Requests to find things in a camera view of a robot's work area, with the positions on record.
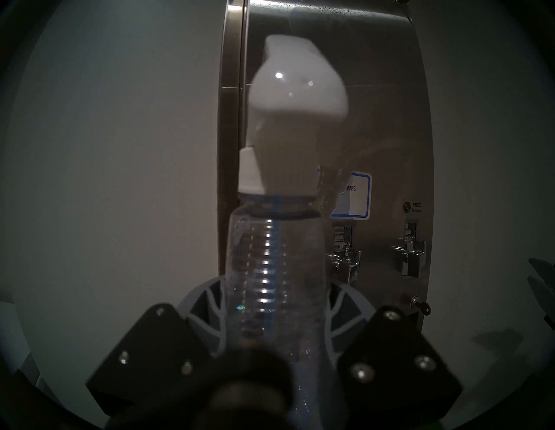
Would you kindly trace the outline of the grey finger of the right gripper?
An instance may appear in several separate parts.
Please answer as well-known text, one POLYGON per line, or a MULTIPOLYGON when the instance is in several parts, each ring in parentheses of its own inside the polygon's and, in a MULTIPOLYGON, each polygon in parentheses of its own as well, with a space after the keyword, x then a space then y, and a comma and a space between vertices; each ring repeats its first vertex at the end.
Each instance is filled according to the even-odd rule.
POLYGON ((554 288, 546 284, 542 280, 538 280, 532 276, 527 278, 527 282, 536 298, 539 306, 545 313, 544 320, 554 331, 554 288))
POLYGON ((554 280, 554 265, 550 264, 547 261, 540 260, 534 257, 529 258, 528 262, 542 280, 554 280))

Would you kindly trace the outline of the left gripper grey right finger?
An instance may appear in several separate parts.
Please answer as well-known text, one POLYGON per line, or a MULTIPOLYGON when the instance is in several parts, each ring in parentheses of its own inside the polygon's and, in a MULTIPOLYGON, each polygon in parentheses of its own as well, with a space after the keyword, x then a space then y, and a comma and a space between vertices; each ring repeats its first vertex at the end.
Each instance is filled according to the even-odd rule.
POLYGON ((329 286, 325 416, 445 416, 462 385, 411 318, 329 286))

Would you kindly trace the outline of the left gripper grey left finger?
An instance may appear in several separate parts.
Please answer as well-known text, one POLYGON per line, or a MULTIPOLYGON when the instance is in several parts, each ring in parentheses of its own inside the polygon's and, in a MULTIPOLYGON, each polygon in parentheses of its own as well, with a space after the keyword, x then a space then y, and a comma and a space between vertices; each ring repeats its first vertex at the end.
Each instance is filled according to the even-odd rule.
POLYGON ((152 305, 122 337, 86 382, 106 415, 138 405, 223 353, 224 280, 201 283, 176 306, 152 305))

